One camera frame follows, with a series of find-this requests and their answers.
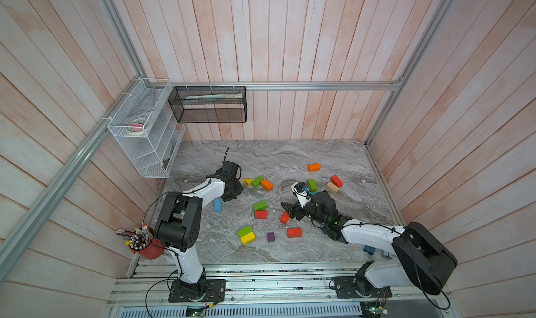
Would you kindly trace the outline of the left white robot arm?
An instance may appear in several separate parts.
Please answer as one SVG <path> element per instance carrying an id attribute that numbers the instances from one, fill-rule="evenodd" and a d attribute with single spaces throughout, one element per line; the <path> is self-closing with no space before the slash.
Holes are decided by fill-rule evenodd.
<path id="1" fill-rule="evenodd" d="M 202 208 L 210 202 L 236 199 L 244 190 L 241 167 L 224 160 L 215 173 L 188 191 L 167 192 L 154 228 L 154 235 L 170 252 L 178 276 L 170 287 L 170 301 L 196 301 L 207 292 L 206 270 L 199 261 L 195 243 L 200 234 Z"/>

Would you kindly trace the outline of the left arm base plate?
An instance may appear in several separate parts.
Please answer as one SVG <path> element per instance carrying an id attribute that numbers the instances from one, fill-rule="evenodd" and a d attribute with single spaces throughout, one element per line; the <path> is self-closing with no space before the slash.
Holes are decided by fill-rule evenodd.
<path id="1" fill-rule="evenodd" d="M 225 291 L 225 280 L 200 279 L 195 284 L 174 280 L 171 285 L 168 301 L 170 303 L 194 303 L 201 301 L 218 303 L 225 299 Z"/>

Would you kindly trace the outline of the purple cube block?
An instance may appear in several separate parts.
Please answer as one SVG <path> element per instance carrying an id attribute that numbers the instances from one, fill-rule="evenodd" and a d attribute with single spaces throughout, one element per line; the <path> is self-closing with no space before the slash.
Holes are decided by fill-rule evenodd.
<path id="1" fill-rule="evenodd" d="M 267 234 L 267 241 L 269 243 L 275 242 L 275 234 L 273 232 L 270 232 L 270 233 Z"/>

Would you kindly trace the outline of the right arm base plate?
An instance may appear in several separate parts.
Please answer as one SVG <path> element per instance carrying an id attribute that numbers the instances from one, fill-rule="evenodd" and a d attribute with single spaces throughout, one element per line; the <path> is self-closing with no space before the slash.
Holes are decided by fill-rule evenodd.
<path id="1" fill-rule="evenodd" d="M 338 276 L 332 279 L 330 287 L 337 298 L 390 298 L 390 287 L 375 288 L 367 279 L 357 276 Z"/>

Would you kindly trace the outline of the light blue block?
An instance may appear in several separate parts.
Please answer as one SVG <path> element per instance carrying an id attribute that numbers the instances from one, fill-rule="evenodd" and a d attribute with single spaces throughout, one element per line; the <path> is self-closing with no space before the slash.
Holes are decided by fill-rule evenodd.
<path id="1" fill-rule="evenodd" d="M 214 210 L 216 213 L 222 212 L 222 200 L 221 199 L 215 199 L 214 201 Z"/>

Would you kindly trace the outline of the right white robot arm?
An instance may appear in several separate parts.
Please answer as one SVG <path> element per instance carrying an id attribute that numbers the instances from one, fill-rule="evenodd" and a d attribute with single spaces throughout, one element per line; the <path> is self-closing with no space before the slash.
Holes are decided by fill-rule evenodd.
<path id="1" fill-rule="evenodd" d="M 327 191 L 293 194 L 297 202 L 281 205 L 291 219 L 308 218 L 334 241 L 368 246 L 388 254 L 379 262 L 364 263 L 352 277 L 335 277 L 339 298 L 390 295 L 392 286 L 409 285 L 426 295 L 437 296 L 458 265 L 455 256 L 419 223 L 387 226 L 364 222 L 339 213 Z"/>

